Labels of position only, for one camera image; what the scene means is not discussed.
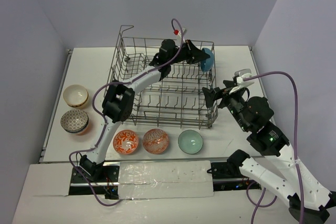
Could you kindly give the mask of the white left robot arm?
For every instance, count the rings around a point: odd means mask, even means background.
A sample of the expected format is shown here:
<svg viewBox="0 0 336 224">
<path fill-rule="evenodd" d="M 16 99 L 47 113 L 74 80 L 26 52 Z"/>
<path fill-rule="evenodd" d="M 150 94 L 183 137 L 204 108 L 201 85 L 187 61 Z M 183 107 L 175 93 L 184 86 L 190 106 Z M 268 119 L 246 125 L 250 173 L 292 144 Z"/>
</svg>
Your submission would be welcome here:
<svg viewBox="0 0 336 224">
<path fill-rule="evenodd" d="M 192 65 L 208 58 L 210 55 L 198 49 L 190 40 L 183 41 L 178 47 L 173 40 L 165 39 L 144 70 L 123 82 L 113 79 L 100 88 L 98 91 L 107 89 L 102 111 L 98 112 L 103 117 L 102 132 L 93 148 L 80 159 L 79 167 L 84 177 L 91 182 L 101 178 L 108 147 L 118 127 L 131 115 L 137 94 L 167 77 L 171 65 L 183 61 Z"/>
</svg>

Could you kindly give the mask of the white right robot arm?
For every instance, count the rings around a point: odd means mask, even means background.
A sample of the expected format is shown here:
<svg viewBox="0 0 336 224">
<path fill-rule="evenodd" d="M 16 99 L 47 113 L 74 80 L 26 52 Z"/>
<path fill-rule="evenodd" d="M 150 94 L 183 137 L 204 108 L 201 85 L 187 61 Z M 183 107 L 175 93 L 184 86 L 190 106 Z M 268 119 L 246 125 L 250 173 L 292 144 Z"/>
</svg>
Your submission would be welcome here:
<svg viewBox="0 0 336 224">
<path fill-rule="evenodd" d="M 256 162 L 249 154 L 236 150 L 228 159 L 226 169 L 217 174 L 249 177 L 270 190 L 287 207 L 290 214 L 301 223 L 325 223 L 329 208 L 335 207 L 335 192 L 326 189 L 295 158 L 294 147 L 284 133 L 271 122 L 274 115 L 265 97 L 244 100 L 243 88 L 232 93 L 230 88 L 202 89 L 208 108 L 220 100 L 220 108 L 228 108 L 240 128 L 250 135 L 247 141 L 281 172 L 276 175 Z"/>
</svg>

